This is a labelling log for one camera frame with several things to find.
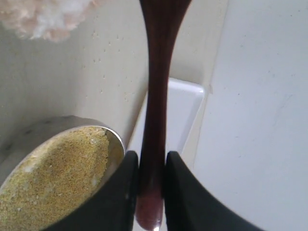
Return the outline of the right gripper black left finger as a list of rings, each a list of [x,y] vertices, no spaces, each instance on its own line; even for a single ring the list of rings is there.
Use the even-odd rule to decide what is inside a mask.
[[[47,231],[131,231],[138,185],[138,156],[125,154],[106,184],[69,216]]]

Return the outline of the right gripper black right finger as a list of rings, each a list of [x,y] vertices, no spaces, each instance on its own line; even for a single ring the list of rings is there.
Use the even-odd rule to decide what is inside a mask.
[[[169,231],[259,230],[213,197],[175,151],[167,154],[164,198]]]

